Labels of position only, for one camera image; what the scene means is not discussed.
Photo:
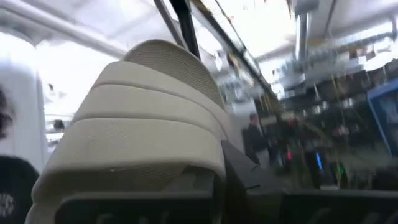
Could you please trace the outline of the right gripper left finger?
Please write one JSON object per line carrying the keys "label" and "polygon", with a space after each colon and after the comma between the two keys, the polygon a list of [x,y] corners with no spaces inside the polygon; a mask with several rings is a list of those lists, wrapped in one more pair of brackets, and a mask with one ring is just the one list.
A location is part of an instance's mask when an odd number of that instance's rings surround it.
{"label": "right gripper left finger", "polygon": [[215,175],[187,169],[160,191],[92,192],[63,200],[54,224],[212,224]]}

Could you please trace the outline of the grey rubber slide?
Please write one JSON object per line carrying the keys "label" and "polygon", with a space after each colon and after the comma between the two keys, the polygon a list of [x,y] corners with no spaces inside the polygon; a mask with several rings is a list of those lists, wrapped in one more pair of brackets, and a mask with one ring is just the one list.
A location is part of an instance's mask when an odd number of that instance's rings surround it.
{"label": "grey rubber slide", "polygon": [[187,169],[214,173],[212,224],[220,224],[221,142],[234,139],[204,64],[171,42],[142,42],[100,73],[32,189],[25,224],[54,224],[76,194],[160,191]]}

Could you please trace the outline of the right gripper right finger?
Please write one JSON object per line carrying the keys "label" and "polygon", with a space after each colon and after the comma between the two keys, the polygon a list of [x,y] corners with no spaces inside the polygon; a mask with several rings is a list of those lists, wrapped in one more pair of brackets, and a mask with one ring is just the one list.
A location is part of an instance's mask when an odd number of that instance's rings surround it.
{"label": "right gripper right finger", "polygon": [[293,190],[222,141],[226,199],[222,224],[398,224],[398,192]]}

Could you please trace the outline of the person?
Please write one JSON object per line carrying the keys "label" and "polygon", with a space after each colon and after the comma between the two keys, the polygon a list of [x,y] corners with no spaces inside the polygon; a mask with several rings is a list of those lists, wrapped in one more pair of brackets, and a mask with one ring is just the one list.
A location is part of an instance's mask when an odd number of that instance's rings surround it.
{"label": "person", "polygon": [[248,127],[243,130],[243,142],[245,155],[255,164],[259,165],[260,162],[257,153],[267,148],[267,141],[259,129],[259,118],[256,113],[249,115]]}
{"label": "person", "polygon": [[[9,103],[0,88],[0,149],[12,124]],[[24,224],[32,206],[31,190],[39,174],[16,156],[0,154],[0,224]]]}

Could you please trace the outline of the black aluminium rig frame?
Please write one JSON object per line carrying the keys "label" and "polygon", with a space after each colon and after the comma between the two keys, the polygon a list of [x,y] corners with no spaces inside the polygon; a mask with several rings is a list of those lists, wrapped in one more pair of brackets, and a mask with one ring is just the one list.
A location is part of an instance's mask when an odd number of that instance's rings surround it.
{"label": "black aluminium rig frame", "polygon": [[263,91],[270,97],[277,98],[271,85],[263,77],[259,64],[243,42],[240,41],[238,44],[233,42],[201,0],[153,0],[153,2],[179,46],[200,58],[193,17],[201,19],[201,23],[215,39],[243,63]]}

